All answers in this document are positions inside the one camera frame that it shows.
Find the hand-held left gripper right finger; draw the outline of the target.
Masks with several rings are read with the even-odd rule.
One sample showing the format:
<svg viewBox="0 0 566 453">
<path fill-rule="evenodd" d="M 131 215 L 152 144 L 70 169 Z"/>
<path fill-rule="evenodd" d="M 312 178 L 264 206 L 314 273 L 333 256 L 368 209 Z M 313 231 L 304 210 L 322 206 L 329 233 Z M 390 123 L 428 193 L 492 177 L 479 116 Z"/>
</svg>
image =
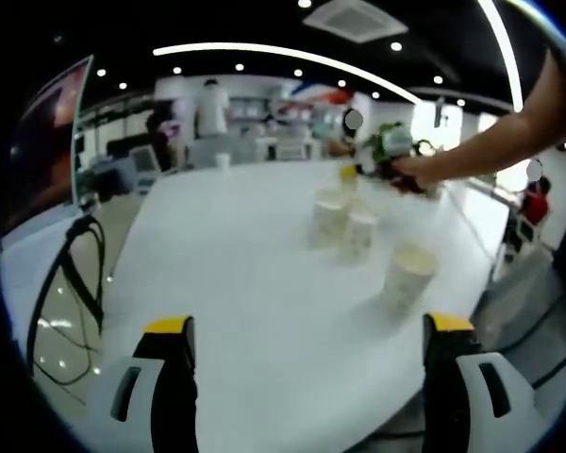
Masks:
<svg viewBox="0 0 566 453">
<path fill-rule="evenodd" d="M 545 432 L 531 384 L 455 315 L 424 315 L 423 401 L 423 452 L 528 452 Z"/>
</svg>

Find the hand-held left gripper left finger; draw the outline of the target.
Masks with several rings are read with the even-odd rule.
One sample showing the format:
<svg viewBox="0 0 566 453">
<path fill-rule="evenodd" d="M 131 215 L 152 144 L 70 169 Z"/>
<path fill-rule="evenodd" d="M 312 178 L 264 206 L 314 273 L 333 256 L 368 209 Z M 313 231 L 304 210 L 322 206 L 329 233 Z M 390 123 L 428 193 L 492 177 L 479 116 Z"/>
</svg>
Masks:
<svg viewBox="0 0 566 453">
<path fill-rule="evenodd" d="M 87 400 L 90 452 L 196 452 L 194 320 L 148 325 L 130 356 L 105 367 Z"/>
</svg>

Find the person's right hand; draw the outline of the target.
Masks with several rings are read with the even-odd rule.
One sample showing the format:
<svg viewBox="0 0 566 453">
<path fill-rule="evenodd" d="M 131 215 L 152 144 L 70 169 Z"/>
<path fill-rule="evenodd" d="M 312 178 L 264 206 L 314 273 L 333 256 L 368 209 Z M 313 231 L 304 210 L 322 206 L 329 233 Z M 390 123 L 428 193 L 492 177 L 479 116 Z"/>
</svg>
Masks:
<svg viewBox="0 0 566 453">
<path fill-rule="evenodd" d="M 411 176 L 421 188 L 427 188 L 449 177 L 442 156 L 405 157 L 397 160 L 394 167 L 404 176 Z"/>
</svg>

